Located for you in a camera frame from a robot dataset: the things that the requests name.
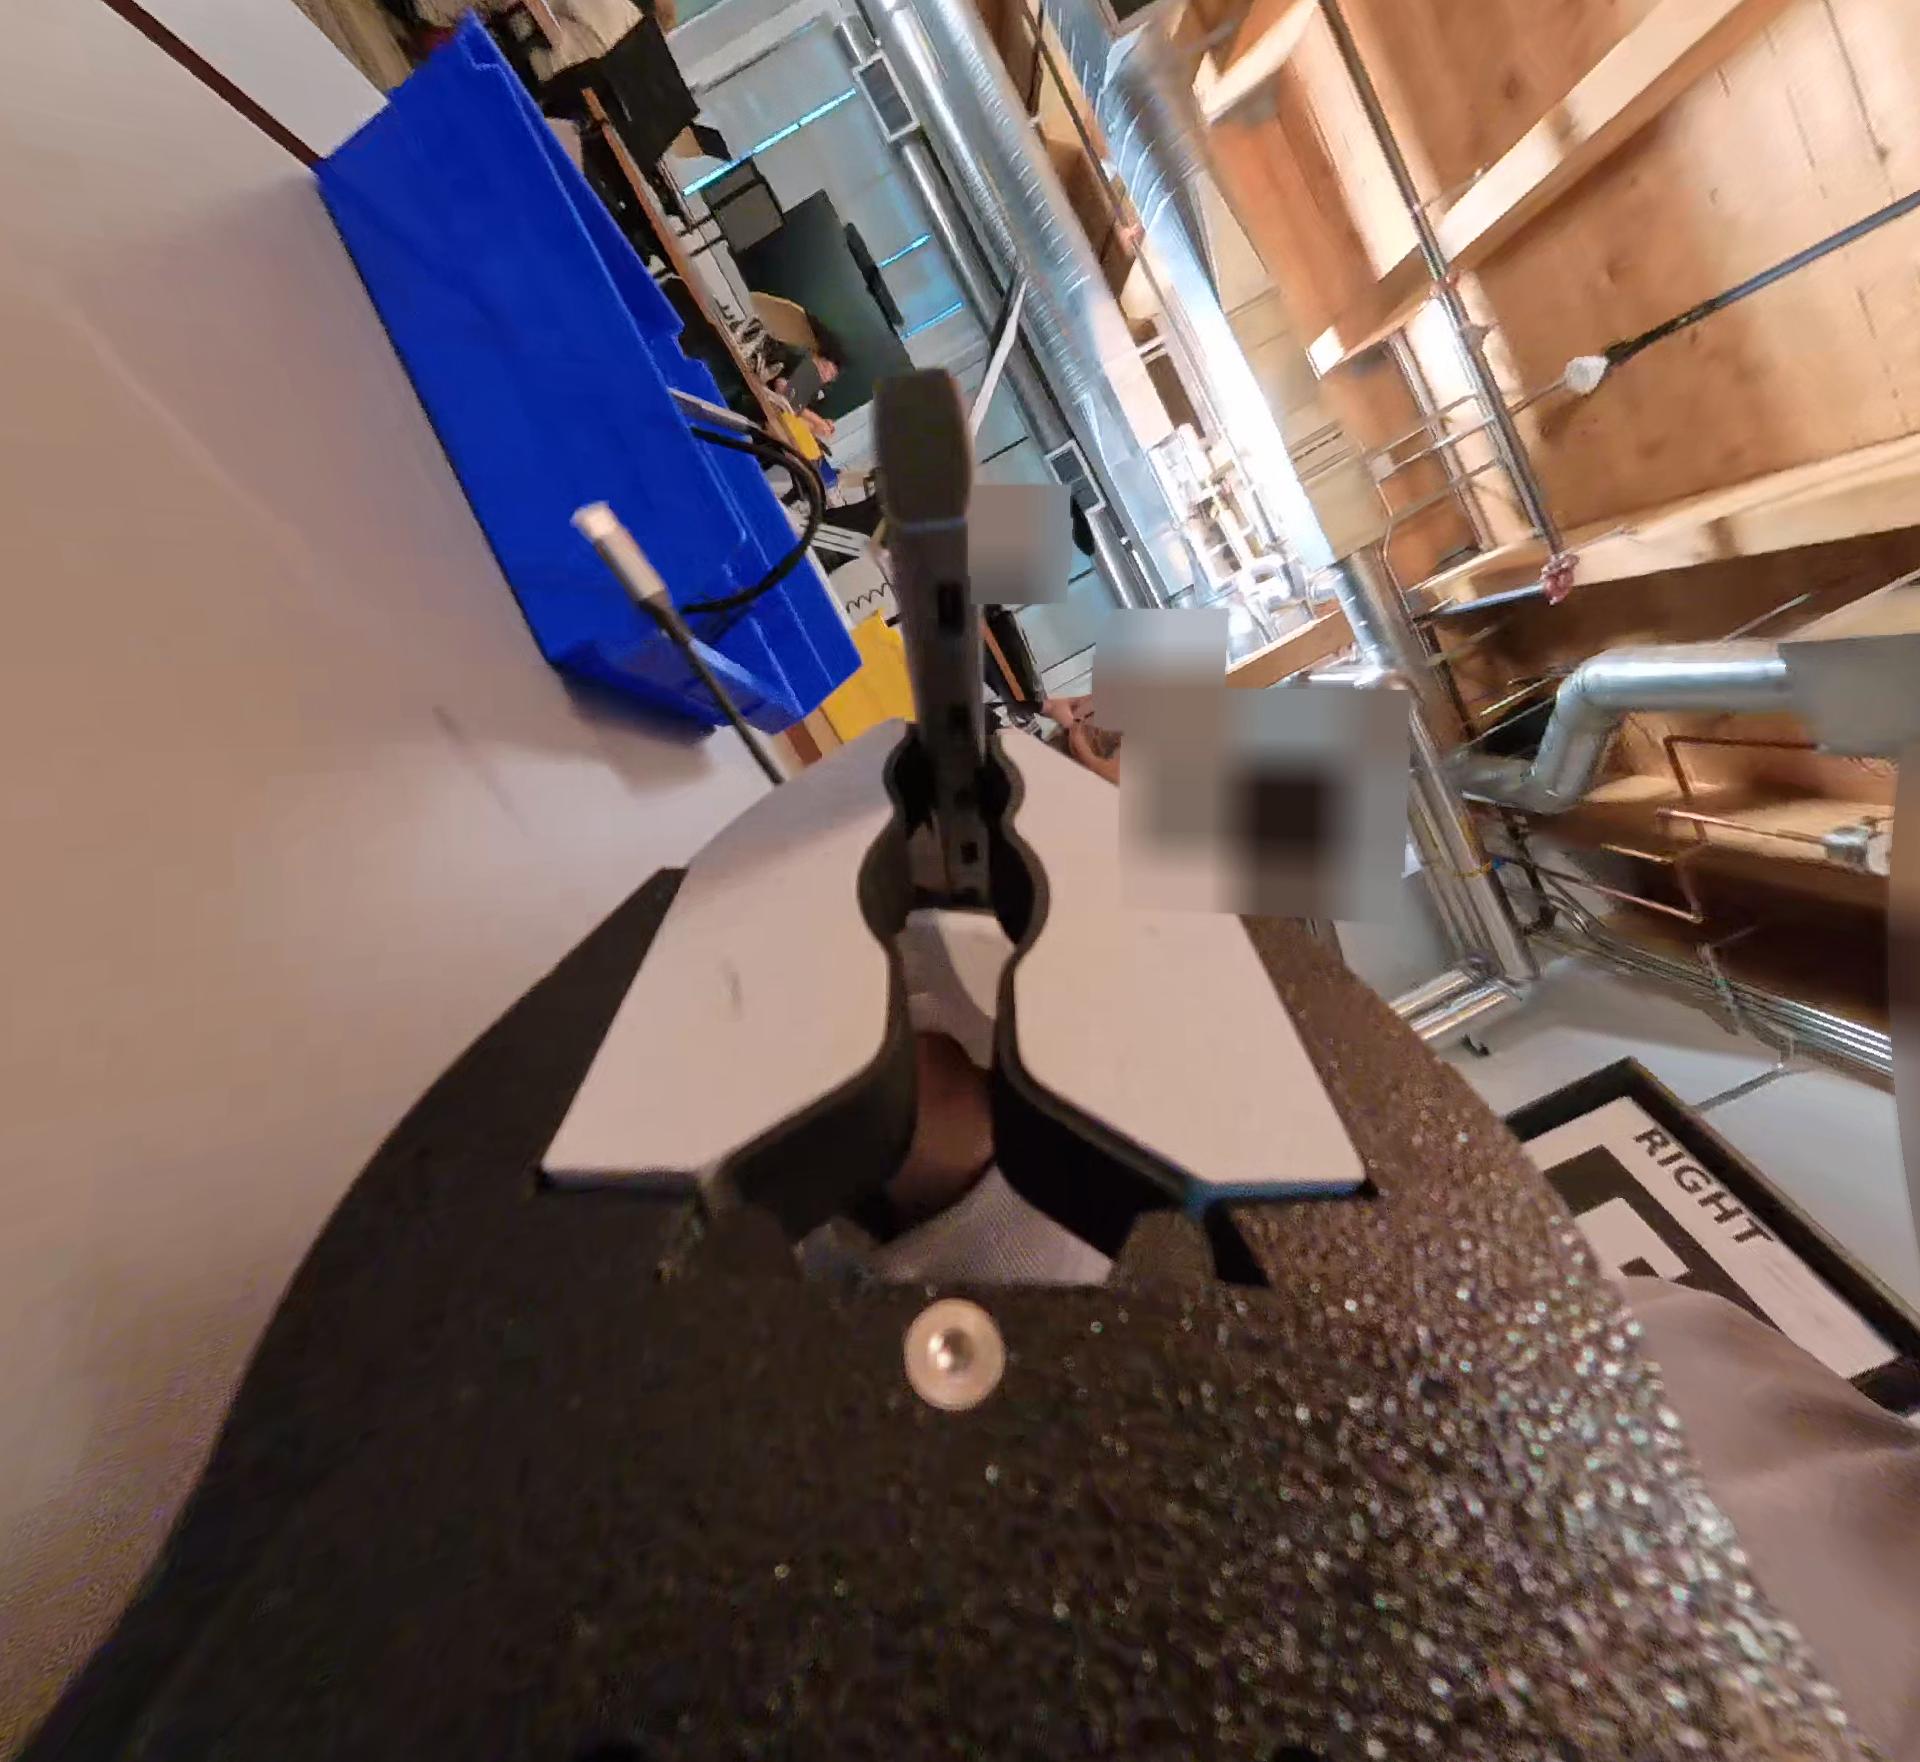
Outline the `person's right forearm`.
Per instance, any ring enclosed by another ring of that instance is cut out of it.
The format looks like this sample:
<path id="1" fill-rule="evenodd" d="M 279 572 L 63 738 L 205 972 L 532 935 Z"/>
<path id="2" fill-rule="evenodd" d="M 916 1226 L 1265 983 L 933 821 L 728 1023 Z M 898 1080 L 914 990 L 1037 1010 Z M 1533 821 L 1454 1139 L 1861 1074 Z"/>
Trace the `person's right forearm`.
<path id="1" fill-rule="evenodd" d="M 1621 1278 L 1703 1484 L 1861 1732 L 1918 1757 L 1918 1438 L 1741 1306 Z"/>

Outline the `large silver ventilation duct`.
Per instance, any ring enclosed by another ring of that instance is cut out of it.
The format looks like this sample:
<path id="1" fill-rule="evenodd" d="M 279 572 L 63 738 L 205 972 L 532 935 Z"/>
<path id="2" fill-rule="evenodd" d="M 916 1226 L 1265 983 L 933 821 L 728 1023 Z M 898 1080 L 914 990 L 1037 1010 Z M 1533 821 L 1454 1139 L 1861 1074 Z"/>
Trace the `large silver ventilation duct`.
<path id="1" fill-rule="evenodd" d="M 1308 576 L 1332 550 L 1286 450 L 1280 421 L 1234 336 L 1211 273 L 1199 188 L 1208 178 L 1189 112 L 1162 96 L 1163 46 L 1148 28 L 1116 33 L 1097 0 L 1041 0 L 1058 69 L 1087 102 L 1069 134 L 1100 136 L 1097 210 L 1109 192 L 1140 218 L 1140 261 L 1157 299 L 1162 340 L 1196 395 L 1204 427 L 1226 443 L 1285 554 Z M 859 0 L 877 42 L 922 113 L 943 164 L 982 207 L 982 249 L 1027 282 L 1029 355 L 1087 457 L 1111 516 L 1134 540 L 1152 592 L 1187 588 L 1185 540 L 1148 455 L 1174 429 L 1145 372 L 1094 242 L 1069 202 L 1023 105 L 1011 59 L 974 0 Z"/>

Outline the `silver duct elbow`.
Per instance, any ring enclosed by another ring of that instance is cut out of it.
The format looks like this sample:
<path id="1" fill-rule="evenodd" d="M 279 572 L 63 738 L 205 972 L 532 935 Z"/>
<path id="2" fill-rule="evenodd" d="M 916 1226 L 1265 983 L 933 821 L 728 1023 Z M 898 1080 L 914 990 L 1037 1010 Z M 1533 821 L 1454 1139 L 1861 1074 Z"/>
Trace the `silver duct elbow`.
<path id="1" fill-rule="evenodd" d="M 1789 662 L 1767 642 L 1612 647 L 1560 682 L 1533 761 L 1459 751 L 1451 786 L 1481 805 L 1564 814 L 1595 789 L 1624 720 L 1789 715 L 1790 701 Z"/>

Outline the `vertical silver duct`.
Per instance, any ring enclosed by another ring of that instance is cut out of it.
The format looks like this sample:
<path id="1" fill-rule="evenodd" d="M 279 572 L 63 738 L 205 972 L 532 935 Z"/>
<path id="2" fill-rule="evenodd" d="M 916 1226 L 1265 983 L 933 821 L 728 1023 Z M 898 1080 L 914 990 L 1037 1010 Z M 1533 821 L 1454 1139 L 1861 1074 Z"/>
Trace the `vertical silver duct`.
<path id="1" fill-rule="evenodd" d="M 1428 662 L 1428 646 L 1385 568 L 1381 543 L 1369 543 L 1334 568 L 1334 593 L 1362 660 L 1401 688 L 1411 706 L 1414 840 L 1441 913 L 1465 960 L 1514 990 L 1529 990 L 1539 966 L 1495 879 L 1467 803 L 1451 789 L 1441 756 L 1451 706 Z"/>

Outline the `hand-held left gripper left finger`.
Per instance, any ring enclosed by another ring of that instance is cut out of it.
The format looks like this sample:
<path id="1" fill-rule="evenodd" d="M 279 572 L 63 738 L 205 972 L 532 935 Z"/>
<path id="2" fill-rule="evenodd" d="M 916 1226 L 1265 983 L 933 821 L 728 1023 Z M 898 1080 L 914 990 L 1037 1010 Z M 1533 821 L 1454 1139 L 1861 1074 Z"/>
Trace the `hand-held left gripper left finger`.
<path id="1" fill-rule="evenodd" d="M 556 1135 L 561 1190 L 754 1208 L 799 1242 L 905 1159 L 912 912 L 888 722 L 769 791 L 691 861 Z"/>

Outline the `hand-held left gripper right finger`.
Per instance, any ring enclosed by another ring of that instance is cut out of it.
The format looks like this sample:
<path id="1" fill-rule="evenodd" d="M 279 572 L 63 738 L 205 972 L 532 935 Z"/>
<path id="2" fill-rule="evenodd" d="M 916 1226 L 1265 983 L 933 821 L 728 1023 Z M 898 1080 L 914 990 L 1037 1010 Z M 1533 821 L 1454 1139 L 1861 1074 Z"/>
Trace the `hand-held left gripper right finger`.
<path id="1" fill-rule="evenodd" d="M 1343 1202 L 1369 1174 L 1234 915 L 1135 907 L 1116 786 L 997 738 L 989 881 L 999 1172 L 1116 1258 L 1141 1219 Z"/>

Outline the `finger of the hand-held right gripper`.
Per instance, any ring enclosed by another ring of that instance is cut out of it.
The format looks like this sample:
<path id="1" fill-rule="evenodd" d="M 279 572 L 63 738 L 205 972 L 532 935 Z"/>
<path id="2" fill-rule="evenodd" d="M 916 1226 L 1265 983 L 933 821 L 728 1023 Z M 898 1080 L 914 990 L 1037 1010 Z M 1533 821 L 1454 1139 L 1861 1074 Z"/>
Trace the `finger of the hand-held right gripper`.
<path id="1" fill-rule="evenodd" d="M 1918 1190 L 1918 637 L 1786 646 L 1812 741 L 1835 754 L 1898 764 L 1888 881 L 1893 1094 L 1908 1191 Z"/>

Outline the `blue plastic bin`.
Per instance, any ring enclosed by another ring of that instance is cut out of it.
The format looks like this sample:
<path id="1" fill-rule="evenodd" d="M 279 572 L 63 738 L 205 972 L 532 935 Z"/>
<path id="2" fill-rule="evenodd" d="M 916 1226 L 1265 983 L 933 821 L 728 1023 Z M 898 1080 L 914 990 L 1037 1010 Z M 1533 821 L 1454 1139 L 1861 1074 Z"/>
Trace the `blue plastic bin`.
<path id="1" fill-rule="evenodd" d="M 678 313 L 475 18 L 314 178 L 550 668 L 726 725 L 574 526 L 602 504 L 757 730 L 802 725 L 851 679 L 851 634 L 792 516 L 802 480 L 723 416 Z"/>

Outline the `thin metal conduit pipe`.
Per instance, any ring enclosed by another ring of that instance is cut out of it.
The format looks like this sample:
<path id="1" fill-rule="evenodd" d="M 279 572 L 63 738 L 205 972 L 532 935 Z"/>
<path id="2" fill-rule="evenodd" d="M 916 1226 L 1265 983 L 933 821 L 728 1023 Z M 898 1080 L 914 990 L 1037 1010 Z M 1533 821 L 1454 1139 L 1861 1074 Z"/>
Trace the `thin metal conduit pipe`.
<path id="1" fill-rule="evenodd" d="M 1465 296 L 1459 290 L 1459 276 L 1451 269 L 1433 223 L 1428 216 L 1428 202 L 1422 197 L 1418 180 L 1408 162 L 1403 143 L 1394 128 L 1375 80 L 1358 44 L 1352 22 L 1342 0 L 1315 0 L 1321 18 L 1327 25 L 1339 65 L 1346 72 L 1356 99 L 1362 108 L 1371 138 L 1379 149 L 1381 165 L 1394 184 L 1395 197 L 1408 216 L 1415 256 L 1423 269 L 1425 295 L 1439 309 L 1451 348 L 1462 364 L 1473 399 L 1481 408 L 1481 427 L 1492 441 L 1500 471 L 1511 485 L 1518 507 L 1536 540 L 1544 546 L 1540 568 L 1540 597 L 1550 605 L 1564 601 L 1574 572 L 1574 554 L 1564 546 L 1563 531 L 1549 507 L 1549 497 L 1533 464 L 1533 457 L 1518 429 L 1514 408 L 1508 404 L 1495 367 L 1487 355 L 1487 331 L 1473 319 Z"/>

